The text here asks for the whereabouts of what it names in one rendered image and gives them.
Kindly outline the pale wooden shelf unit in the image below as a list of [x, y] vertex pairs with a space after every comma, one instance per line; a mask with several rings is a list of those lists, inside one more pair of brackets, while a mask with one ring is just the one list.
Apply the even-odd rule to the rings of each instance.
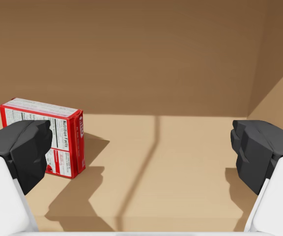
[[86, 169], [27, 195], [40, 231], [242, 231], [230, 131], [283, 129], [283, 0], [0, 0], [14, 97], [84, 112]]

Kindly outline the red and white carton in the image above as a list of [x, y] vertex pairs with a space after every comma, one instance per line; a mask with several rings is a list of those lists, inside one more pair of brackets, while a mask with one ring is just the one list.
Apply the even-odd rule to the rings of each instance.
[[14, 98], [0, 105], [3, 127], [22, 120], [49, 120], [53, 133], [46, 173], [73, 179], [85, 169], [83, 111]]

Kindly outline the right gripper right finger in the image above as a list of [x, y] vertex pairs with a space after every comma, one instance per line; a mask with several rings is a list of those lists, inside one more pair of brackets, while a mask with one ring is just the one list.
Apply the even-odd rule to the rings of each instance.
[[262, 120], [232, 125], [238, 176], [257, 194], [244, 231], [283, 232], [283, 130]]

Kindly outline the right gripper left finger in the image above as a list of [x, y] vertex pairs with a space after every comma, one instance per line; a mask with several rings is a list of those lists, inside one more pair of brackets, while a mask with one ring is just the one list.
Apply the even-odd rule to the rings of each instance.
[[25, 196], [45, 175], [50, 124], [23, 120], [0, 130], [0, 232], [38, 231]]

